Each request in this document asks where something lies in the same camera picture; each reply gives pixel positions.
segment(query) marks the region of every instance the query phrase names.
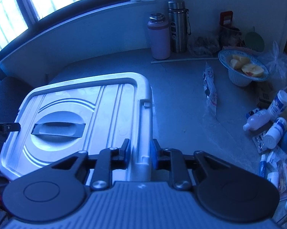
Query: cut fruit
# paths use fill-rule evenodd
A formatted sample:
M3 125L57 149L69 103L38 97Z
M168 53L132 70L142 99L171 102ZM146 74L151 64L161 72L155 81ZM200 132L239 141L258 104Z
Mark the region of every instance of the cut fruit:
M263 68L255 64L243 65L242 71L250 77L261 77L264 73Z
M243 57L243 56L240 56L240 55L236 55L236 54L233 54L232 58L236 59L236 60L239 60L242 63L242 65L249 64L251 62L251 60L249 58Z
M239 60L236 60L236 59L232 59L230 61L230 66L233 68L233 69L241 69L243 64L239 61Z

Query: lid handle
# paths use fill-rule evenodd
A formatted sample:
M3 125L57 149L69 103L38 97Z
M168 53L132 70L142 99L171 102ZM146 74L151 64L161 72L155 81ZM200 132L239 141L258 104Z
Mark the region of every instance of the lid handle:
M35 124L31 132L32 135L63 136L72 139L81 138L85 124L78 124L65 121L52 121Z

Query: wall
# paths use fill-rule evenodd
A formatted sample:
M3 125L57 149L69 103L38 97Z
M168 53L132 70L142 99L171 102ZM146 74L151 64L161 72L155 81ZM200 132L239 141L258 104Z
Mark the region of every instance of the wall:
M105 54L148 48L146 23L149 14L166 12L167 0L126 4L88 13L31 40L0 67L33 86L45 84L66 65ZM214 31L222 11L234 12L235 26L253 26L270 49L276 40L283 50L287 38L287 0L185 0L193 32Z

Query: window frame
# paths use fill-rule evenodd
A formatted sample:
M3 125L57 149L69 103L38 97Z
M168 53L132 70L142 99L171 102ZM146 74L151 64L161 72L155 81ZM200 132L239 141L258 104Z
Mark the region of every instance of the window frame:
M38 20L37 12L31 0L16 1L24 20L28 25L28 29L8 43L0 51L0 61L22 44L59 23L98 8L127 2L129 0L79 0L54 11L40 20Z

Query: pink tumbler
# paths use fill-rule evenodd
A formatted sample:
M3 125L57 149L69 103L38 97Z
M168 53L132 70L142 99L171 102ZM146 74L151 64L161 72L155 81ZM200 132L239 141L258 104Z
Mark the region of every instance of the pink tumbler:
M148 31L153 58L162 60L170 57L169 22L164 14L156 13L150 15Z

